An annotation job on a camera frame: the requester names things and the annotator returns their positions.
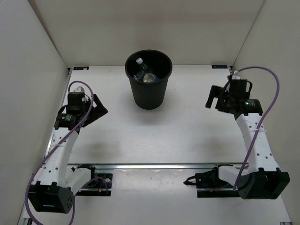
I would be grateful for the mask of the clear bottle blue label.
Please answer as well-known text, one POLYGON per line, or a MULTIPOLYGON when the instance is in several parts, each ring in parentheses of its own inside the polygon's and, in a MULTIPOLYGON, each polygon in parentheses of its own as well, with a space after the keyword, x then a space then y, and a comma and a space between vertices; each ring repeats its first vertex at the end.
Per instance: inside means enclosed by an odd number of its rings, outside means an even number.
POLYGON ((157 77, 153 73, 146 73, 142 79, 144 83, 154 83, 157 77))

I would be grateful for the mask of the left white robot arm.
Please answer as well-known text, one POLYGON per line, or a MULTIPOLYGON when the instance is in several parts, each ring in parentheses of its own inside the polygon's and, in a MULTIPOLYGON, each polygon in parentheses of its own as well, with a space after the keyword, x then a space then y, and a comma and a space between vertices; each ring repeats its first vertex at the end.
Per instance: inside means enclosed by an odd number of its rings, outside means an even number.
POLYGON ((78 165, 70 175, 66 172, 80 130, 107 113, 97 95, 88 97, 84 87, 68 91, 67 103, 57 113, 49 153, 27 193, 35 211, 68 214, 75 195, 85 186, 97 185, 99 178, 92 164, 78 165))

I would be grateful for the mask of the clear bottle green label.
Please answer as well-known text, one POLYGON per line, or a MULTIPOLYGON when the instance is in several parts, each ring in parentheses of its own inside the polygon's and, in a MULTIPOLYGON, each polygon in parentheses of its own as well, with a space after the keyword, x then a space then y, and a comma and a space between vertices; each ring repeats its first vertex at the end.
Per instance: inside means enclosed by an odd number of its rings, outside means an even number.
POLYGON ((152 69, 143 62, 142 58, 138 58, 136 63, 138 64, 140 70, 136 73, 136 75, 133 76, 134 79, 143 80, 146 74, 153 73, 152 69))

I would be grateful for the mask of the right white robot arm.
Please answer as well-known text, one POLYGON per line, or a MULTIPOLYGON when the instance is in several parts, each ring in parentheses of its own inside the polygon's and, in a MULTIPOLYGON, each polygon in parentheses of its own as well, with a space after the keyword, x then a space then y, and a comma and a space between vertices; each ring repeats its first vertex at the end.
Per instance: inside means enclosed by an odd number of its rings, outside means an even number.
POLYGON ((277 199, 290 181, 289 174, 280 170, 271 152, 263 125, 263 112, 257 99, 250 98, 252 83, 232 79, 224 87, 213 85, 206 107, 234 115, 247 150, 240 169, 222 165, 210 177, 212 185, 232 185, 242 199, 277 199))

